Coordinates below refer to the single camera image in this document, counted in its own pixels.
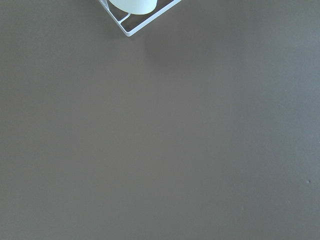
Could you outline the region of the white cup rack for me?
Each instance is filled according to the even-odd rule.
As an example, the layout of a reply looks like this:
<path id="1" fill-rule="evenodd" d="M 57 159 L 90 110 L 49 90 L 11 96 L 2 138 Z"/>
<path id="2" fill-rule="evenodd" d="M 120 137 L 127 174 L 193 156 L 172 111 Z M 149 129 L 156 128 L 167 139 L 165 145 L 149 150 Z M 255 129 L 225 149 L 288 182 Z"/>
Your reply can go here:
<path id="1" fill-rule="evenodd" d="M 114 20 L 120 30 L 127 37 L 131 37 L 179 2 L 179 0 L 157 0 L 156 8 L 152 12 L 142 15 L 122 11 L 115 7 L 109 0 L 101 0 L 99 3 Z"/>

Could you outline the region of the white cup in rack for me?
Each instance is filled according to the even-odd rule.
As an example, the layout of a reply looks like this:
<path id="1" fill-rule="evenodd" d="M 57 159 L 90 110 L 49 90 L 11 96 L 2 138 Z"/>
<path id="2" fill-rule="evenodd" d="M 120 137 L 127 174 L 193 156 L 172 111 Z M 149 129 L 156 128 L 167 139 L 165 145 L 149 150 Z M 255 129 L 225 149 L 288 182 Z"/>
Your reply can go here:
<path id="1" fill-rule="evenodd" d="M 145 15 L 151 13 L 157 6 L 157 0 L 110 0 L 118 9 L 134 14 Z"/>

